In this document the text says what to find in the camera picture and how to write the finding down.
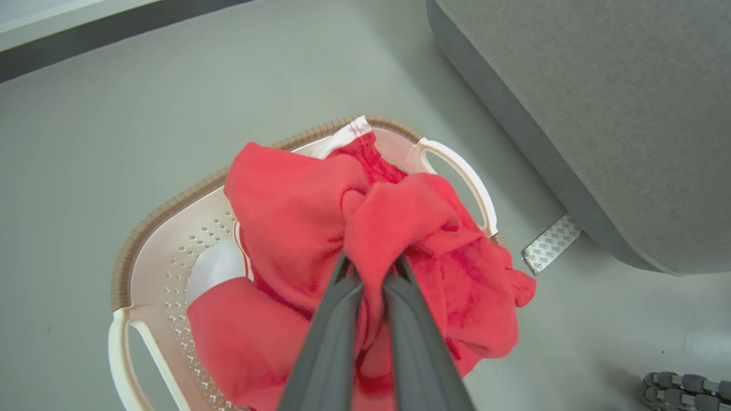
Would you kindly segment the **pale white cloth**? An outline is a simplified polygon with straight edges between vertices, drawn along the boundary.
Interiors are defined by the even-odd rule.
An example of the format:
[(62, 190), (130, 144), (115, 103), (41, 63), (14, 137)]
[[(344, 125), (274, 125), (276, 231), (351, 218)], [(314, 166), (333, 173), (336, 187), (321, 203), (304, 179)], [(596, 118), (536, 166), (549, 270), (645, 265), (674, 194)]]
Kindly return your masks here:
[(185, 302), (190, 305), (209, 289), (240, 277), (254, 280), (250, 259), (240, 239), (228, 237), (199, 255), (188, 277)]

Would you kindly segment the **white and black baseboard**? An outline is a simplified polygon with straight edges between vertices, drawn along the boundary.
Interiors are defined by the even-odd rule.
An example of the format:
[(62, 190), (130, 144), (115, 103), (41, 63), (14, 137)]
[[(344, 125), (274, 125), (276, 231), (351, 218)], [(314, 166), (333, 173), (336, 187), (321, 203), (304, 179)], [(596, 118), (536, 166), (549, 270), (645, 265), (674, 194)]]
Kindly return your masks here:
[(252, 0), (131, 0), (103, 16), (0, 51), (0, 84), (121, 40)]

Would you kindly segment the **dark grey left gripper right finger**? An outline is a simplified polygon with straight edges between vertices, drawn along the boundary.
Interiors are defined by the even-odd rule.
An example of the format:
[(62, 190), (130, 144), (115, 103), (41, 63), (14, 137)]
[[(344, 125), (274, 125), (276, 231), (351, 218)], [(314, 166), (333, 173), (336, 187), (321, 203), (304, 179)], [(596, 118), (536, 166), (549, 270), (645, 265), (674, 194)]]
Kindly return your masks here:
[(382, 294), (397, 411), (476, 411), (404, 255), (386, 275)]

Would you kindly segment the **patterned white tape patch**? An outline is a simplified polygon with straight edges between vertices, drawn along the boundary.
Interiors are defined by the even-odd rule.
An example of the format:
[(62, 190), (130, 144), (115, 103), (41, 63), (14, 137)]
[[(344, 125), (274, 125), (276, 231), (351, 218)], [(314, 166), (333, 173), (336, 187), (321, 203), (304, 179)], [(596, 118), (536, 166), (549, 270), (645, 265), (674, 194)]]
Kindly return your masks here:
[(537, 276), (565, 252), (582, 232), (575, 218), (566, 213), (522, 250), (523, 261)]

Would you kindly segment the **red garment with white trim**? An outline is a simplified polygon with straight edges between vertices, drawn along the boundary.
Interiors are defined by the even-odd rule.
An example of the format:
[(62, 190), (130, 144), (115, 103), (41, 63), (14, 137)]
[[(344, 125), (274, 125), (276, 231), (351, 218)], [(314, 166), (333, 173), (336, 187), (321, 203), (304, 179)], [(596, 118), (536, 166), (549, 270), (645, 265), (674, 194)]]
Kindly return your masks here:
[(324, 159), (249, 143), (224, 194), (239, 269), (188, 305), (199, 361), (235, 406), (276, 411), (337, 260), (363, 281), (354, 341), (355, 411), (395, 411), (382, 285), (404, 255), (460, 376), (519, 340), (517, 308), (537, 283), (480, 229), (450, 182), (389, 164), (373, 132)]

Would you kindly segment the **cream plastic laundry basket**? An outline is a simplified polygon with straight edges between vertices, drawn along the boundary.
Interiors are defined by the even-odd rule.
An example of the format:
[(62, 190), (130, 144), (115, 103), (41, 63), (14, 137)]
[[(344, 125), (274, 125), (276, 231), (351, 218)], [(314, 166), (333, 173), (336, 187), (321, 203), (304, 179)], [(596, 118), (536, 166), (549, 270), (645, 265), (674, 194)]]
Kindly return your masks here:
[[(274, 143), (274, 148), (313, 156), (330, 135), (356, 115), (309, 128)], [(477, 200), (481, 229), (503, 245), (491, 197), (477, 172), (447, 146), (423, 137), (408, 125), (382, 115), (366, 115), (381, 155), (408, 172), (435, 174), (427, 153), (447, 162)], [(248, 411), (236, 408), (201, 366), (186, 317), (185, 290), (199, 255), (221, 240), (237, 236), (232, 208), (223, 193), (228, 167), (211, 174), (154, 210), (118, 253), (111, 275), (113, 321), (108, 359), (113, 383), (126, 411), (154, 411), (135, 374), (130, 327), (142, 336), (180, 411)]]

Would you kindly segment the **grey fabric sofa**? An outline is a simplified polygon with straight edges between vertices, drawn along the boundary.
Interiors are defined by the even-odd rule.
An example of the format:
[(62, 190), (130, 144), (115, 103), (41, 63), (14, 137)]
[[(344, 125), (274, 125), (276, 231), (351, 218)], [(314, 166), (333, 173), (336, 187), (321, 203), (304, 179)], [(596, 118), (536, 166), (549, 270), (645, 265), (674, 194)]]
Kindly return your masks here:
[(579, 227), (731, 272), (731, 0), (426, 0), (434, 37)]

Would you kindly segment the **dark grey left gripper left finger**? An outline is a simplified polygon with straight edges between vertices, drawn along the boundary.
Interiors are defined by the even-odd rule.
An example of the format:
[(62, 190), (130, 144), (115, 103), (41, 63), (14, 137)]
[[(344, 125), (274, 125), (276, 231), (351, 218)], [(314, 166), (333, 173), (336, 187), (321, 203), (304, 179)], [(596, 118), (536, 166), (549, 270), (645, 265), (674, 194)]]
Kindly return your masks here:
[(277, 411), (352, 411), (354, 343), (362, 296), (362, 280), (341, 254)]

